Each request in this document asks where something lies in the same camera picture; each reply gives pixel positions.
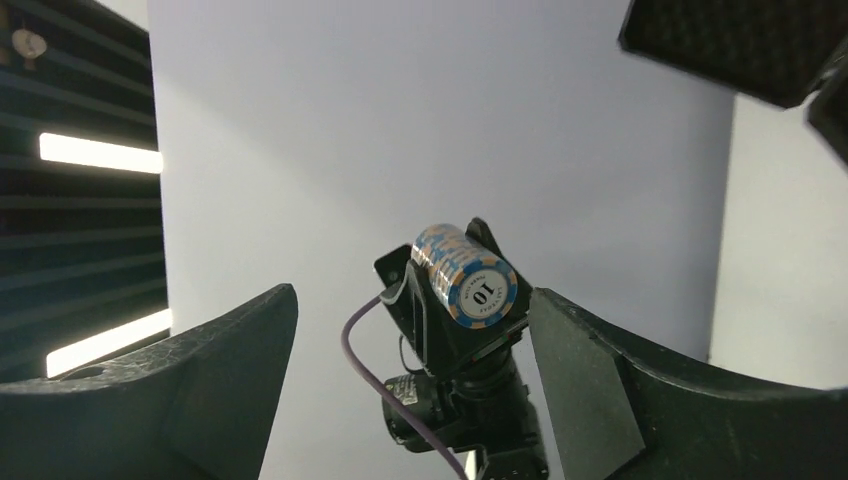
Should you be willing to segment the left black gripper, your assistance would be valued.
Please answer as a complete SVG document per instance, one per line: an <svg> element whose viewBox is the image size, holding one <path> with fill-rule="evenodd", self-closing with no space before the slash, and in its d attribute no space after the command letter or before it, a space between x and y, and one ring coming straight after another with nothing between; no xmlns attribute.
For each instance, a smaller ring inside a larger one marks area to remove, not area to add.
<svg viewBox="0 0 848 480"><path fill-rule="evenodd" d="M412 244L403 244L375 260L373 267L385 289L380 300L427 374L450 379L502 347L519 340L527 325L532 292L530 283L505 258L489 225L473 218L460 228L502 259L517 273L515 303L500 322L483 329L467 329L456 323L437 299L426 270L411 259Z"/></svg>

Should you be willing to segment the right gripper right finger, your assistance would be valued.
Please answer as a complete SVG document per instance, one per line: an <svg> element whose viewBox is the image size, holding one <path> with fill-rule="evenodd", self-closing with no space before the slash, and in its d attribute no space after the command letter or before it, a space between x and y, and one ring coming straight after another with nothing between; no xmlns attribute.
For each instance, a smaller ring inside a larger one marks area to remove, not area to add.
<svg viewBox="0 0 848 480"><path fill-rule="evenodd" d="M843 479L847 392L692 359L534 290L529 327L569 479Z"/></svg>

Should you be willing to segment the black foam-lined carrying case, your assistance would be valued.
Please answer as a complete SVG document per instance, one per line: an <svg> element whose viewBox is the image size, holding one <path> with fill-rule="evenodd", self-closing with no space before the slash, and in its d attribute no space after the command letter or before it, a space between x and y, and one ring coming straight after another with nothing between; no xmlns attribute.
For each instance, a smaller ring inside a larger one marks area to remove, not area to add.
<svg viewBox="0 0 848 480"><path fill-rule="evenodd" d="M847 159L844 1L640 0L629 4L622 50L792 109Z"/></svg>

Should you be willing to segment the upper ceiling light strip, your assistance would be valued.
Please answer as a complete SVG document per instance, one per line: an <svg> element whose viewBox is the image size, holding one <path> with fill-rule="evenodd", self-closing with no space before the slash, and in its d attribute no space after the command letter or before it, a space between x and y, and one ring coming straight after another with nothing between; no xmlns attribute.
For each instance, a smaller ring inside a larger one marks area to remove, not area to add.
<svg viewBox="0 0 848 480"><path fill-rule="evenodd" d="M44 161L106 168L146 174L161 174L160 152L113 143L41 133L39 155Z"/></svg>

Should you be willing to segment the ceiling light strip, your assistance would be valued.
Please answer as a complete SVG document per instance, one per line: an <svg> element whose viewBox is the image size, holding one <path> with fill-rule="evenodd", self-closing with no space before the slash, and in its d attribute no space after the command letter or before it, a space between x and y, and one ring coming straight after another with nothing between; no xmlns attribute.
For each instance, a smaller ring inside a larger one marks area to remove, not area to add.
<svg viewBox="0 0 848 480"><path fill-rule="evenodd" d="M41 133L39 155L44 161L106 168L146 174L161 174L160 152L113 143Z"/></svg>
<svg viewBox="0 0 848 480"><path fill-rule="evenodd" d="M172 324L172 310L166 308L63 346L46 356L46 376L56 378L129 347L155 342L169 334Z"/></svg>

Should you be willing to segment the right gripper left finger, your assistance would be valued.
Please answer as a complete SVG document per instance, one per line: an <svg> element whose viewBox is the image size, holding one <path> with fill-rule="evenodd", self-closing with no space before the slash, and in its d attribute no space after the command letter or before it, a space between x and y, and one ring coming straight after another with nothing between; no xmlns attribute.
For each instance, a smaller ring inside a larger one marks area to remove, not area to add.
<svg viewBox="0 0 848 480"><path fill-rule="evenodd" d="M5 479L255 479L298 320L289 284L157 343L1 387Z"/></svg>

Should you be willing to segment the poker chip stack back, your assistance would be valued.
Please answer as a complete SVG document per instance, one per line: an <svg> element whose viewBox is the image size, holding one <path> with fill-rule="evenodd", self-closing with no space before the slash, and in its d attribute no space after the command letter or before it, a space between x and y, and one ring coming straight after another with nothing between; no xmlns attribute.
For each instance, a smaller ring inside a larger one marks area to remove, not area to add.
<svg viewBox="0 0 848 480"><path fill-rule="evenodd" d="M464 328L495 325L517 298L513 267L455 225L424 229L412 244L411 259L426 270L437 299Z"/></svg>

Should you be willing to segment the lower ceiling light strip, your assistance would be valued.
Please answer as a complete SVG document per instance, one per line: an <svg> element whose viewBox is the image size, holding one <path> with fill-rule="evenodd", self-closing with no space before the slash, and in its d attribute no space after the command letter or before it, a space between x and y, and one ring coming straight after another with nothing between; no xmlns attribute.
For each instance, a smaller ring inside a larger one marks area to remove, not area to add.
<svg viewBox="0 0 848 480"><path fill-rule="evenodd" d="M166 308L63 346L46 356L46 376L56 378L129 347L155 342L169 334L172 324L172 310Z"/></svg>

